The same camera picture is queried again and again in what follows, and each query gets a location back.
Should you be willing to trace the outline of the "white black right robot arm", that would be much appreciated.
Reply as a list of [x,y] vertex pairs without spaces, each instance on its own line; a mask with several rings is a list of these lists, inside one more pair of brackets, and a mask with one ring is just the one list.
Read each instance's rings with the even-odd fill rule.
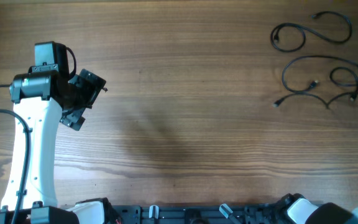
[[301,194],[287,194],[275,204],[276,221],[294,224],[358,224],[358,207],[349,211],[329,202],[313,204]]

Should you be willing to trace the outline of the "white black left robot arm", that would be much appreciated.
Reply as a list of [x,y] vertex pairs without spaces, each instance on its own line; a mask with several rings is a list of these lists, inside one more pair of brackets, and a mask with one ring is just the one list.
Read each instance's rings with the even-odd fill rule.
[[58,207],[54,187],[55,141],[59,124],[78,131],[105,80],[70,68],[73,51],[51,41],[35,45],[35,64],[8,85],[16,133],[11,173],[1,200],[0,223],[116,223],[106,198]]

